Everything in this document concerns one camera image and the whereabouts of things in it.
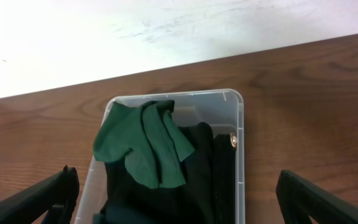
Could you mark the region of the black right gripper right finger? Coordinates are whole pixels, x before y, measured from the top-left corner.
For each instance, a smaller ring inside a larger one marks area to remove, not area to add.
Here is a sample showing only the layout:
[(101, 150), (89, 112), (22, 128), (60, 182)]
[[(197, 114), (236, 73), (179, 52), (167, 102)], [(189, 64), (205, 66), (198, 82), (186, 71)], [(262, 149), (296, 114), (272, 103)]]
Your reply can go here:
[(286, 224), (358, 224), (357, 207), (290, 170), (281, 171), (276, 195)]

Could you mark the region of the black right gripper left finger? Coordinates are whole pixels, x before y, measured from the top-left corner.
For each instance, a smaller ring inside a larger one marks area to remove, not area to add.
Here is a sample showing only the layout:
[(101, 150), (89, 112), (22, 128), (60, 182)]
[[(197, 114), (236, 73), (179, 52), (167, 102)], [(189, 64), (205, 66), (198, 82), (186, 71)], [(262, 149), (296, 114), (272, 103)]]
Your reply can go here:
[(70, 223), (79, 196), (79, 179), (74, 167), (62, 171), (0, 201), (0, 223)]

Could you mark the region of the black glittery garment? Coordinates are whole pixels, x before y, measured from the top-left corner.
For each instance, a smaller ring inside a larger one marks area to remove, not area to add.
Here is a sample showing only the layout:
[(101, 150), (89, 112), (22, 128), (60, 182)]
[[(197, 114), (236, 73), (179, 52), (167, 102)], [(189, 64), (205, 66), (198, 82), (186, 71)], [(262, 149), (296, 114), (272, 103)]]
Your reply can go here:
[(213, 204), (217, 224), (235, 223), (236, 214), (236, 150), (230, 135), (218, 134), (213, 139)]

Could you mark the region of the plain black garment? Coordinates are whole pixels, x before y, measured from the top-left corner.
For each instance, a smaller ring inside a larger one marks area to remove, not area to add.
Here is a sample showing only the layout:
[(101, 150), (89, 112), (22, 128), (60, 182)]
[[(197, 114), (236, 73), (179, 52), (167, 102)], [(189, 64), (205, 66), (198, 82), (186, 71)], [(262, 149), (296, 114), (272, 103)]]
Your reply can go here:
[(212, 129), (201, 122), (181, 127), (180, 131), (195, 147), (195, 151), (181, 162), (186, 179), (184, 185), (149, 189), (132, 178), (124, 161), (107, 163), (106, 202), (134, 208), (156, 223), (214, 223)]

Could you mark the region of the dark green garment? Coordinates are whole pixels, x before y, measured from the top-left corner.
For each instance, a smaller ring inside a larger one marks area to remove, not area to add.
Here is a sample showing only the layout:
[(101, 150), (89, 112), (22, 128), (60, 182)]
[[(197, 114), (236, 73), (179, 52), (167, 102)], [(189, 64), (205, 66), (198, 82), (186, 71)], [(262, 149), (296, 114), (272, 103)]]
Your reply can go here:
[(124, 160), (132, 178), (150, 189), (184, 185), (181, 162), (195, 148), (173, 121), (174, 109), (173, 100), (138, 107), (113, 103), (94, 140), (94, 158), (105, 163)]

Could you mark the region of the clear plastic storage bin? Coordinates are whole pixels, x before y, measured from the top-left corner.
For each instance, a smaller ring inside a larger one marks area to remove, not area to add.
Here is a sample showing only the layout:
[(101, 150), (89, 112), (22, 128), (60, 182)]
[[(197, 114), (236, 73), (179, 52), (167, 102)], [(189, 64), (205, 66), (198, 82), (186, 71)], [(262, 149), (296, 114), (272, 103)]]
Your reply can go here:
[[(192, 126), (199, 122), (208, 123), (213, 134), (233, 134), (236, 144), (236, 202), (235, 223), (246, 222), (245, 177), (244, 177), (244, 100), (233, 89), (185, 91), (149, 95), (117, 96), (105, 107), (103, 120), (108, 117), (115, 102), (138, 107), (148, 101), (174, 100), (172, 118), (179, 126)], [(102, 162), (91, 160), (83, 193), (74, 224), (91, 223), (107, 200), (107, 175)]]

